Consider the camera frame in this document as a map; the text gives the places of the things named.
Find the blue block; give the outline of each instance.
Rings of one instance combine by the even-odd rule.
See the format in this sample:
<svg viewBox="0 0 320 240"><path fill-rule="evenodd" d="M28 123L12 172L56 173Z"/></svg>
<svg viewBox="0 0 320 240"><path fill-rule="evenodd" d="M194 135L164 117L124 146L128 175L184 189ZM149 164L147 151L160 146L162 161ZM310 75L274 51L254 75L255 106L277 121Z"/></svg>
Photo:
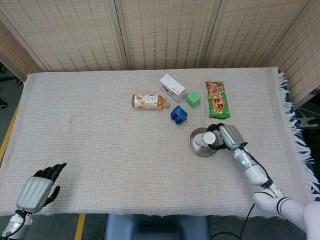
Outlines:
<svg viewBox="0 0 320 240"><path fill-rule="evenodd" d="M178 105L172 110L170 117L176 124L182 124L187 120L188 113Z"/></svg>

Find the fringe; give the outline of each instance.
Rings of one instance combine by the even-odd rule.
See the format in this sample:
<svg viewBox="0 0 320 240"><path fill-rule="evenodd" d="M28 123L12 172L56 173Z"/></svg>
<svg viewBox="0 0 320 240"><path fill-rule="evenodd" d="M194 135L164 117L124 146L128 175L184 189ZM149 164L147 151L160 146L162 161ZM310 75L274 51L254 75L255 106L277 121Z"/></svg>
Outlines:
<svg viewBox="0 0 320 240"><path fill-rule="evenodd" d="M303 171L304 171L306 180L308 182L310 196L313 200L316 200L316 198L320 198L320 190L319 190L320 184L318 179L314 176L313 171L307 166L307 164L313 164L314 160L311 157L310 148L307 147L305 142L302 140L302 130L298 129L295 126L297 122L295 112L290 113L293 107L293 103L286 101L286 95L289 93L289 91L286 90L287 88L284 88L288 86L287 80L284 77L284 73L283 72L278 73L277 79L278 79L277 88L278 88L280 97L282 99L282 110L287 120L287 125L291 130L290 131L291 139L295 143L296 152L299 155L301 164L303 165Z"/></svg>

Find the plastic bottle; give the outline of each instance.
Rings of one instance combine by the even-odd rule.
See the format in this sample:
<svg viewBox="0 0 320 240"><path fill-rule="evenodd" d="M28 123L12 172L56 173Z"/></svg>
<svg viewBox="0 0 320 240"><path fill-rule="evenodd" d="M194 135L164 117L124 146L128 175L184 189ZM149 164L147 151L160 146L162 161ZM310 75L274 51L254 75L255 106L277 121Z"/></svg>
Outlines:
<svg viewBox="0 0 320 240"><path fill-rule="evenodd" d="M170 102L160 95L133 94L131 105L134 109L163 109L168 108Z"/></svg>

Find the green cube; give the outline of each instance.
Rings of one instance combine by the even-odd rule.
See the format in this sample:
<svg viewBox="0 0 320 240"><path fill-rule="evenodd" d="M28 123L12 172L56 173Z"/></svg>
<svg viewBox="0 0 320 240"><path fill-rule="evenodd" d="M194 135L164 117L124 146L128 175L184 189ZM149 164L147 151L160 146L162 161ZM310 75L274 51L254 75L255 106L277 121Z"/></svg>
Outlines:
<svg viewBox="0 0 320 240"><path fill-rule="evenodd" d="M201 96L195 91L189 93L185 99L186 103L189 104L189 106L192 108L198 105L200 103L200 100Z"/></svg>

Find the yellow tape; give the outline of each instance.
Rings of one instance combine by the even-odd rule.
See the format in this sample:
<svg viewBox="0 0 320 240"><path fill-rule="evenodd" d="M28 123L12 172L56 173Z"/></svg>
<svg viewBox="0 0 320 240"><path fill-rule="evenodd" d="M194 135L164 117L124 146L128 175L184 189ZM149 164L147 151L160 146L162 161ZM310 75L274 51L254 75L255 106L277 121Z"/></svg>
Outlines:
<svg viewBox="0 0 320 240"><path fill-rule="evenodd" d="M0 148L0 163L2 161L2 158L4 157L4 154L5 154L9 139L10 139L12 128L13 128L15 120L16 120L18 108L19 108L19 104L18 104L18 106L16 106L16 109L14 111L14 114L13 114L13 117L11 119L10 125L8 127L8 130L6 131L6 134L4 136L3 142L1 144L1 148Z"/></svg>
<svg viewBox="0 0 320 240"><path fill-rule="evenodd" d="M81 240L82 232L84 230L84 225L85 225L85 219L86 219L85 214L79 215L78 226L76 227L74 240Z"/></svg>

